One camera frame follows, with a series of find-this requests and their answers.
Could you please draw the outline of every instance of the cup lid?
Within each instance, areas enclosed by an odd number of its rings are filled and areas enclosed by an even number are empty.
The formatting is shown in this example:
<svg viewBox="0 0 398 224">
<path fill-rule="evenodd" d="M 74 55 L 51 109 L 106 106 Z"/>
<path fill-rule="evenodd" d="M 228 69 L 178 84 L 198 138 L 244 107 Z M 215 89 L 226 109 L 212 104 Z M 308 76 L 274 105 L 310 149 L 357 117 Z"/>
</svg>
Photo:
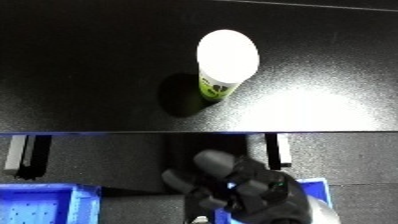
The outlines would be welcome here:
<svg viewBox="0 0 398 224">
<path fill-rule="evenodd" d="M 257 48 L 245 35 L 233 30 L 217 30 L 204 36 L 197 48 L 202 72 L 224 83 L 250 78 L 260 63 Z"/>
</svg>

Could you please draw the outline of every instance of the green label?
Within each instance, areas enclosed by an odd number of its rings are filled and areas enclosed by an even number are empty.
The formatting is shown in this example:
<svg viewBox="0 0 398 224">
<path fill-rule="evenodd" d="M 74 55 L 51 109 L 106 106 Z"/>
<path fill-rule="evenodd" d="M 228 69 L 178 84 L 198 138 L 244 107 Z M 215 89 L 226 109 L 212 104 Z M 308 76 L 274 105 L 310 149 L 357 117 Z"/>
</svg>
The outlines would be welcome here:
<svg viewBox="0 0 398 224">
<path fill-rule="evenodd" d="M 212 101 L 220 101 L 230 95 L 237 86 L 227 87 L 222 85 L 213 85 L 207 79 L 199 78 L 199 88 L 205 98 Z"/>
</svg>

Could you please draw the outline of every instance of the cup label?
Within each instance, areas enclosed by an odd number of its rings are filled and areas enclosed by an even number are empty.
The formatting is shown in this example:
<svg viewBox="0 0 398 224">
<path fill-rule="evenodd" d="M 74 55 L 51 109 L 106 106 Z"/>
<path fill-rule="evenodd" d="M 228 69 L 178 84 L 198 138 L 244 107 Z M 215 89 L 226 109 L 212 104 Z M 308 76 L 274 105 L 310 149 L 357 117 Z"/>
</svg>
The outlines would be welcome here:
<svg viewBox="0 0 398 224">
<path fill-rule="evenodd" d="M 214 82 L 208 77 L 199 75 L 199 88 L 205 98 L 211 101 L 220 101 L 225 99 L 227 96 L 238 87 L 238 84 L 222 84 Z"/>
</svg>

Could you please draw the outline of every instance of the white cup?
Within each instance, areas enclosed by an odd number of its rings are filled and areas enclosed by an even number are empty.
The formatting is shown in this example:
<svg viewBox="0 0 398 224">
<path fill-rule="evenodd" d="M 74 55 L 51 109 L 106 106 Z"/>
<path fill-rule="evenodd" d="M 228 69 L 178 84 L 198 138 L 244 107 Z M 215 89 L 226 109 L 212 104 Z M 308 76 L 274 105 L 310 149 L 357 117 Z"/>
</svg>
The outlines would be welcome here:
<svg viewBox="0 0 398 224">
<path fill-rule="evenodd" d="M 199 89 L 210 101 L 231 95 L 254 75 L 260 63 L 257 48 L 245 35 L 217 30 L 204 36 L 197 49 Z"/>
</svg>

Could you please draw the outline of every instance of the blue container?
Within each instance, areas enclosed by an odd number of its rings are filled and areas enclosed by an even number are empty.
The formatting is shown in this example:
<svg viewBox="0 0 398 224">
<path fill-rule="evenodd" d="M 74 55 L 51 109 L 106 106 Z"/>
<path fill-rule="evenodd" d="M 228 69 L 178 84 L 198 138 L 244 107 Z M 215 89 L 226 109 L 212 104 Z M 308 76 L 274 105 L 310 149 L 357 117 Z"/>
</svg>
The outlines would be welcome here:
<svg viewBox="0 0 398 224">
<path fill-rule="evenodd" d="M 77 184 L 0 184 L 0 223 L 97 224 L 100 192 Z"/>
<path fill-rule="evenodd" d="M 332 207 L 329 185 L 325 178 L 312 178 L 297 180 L 307 195 L 318 198 Z M 220 209 L 215 214 L 216 224 L 242 224 L 231 218 L 231 214 Z"/>
</svg>

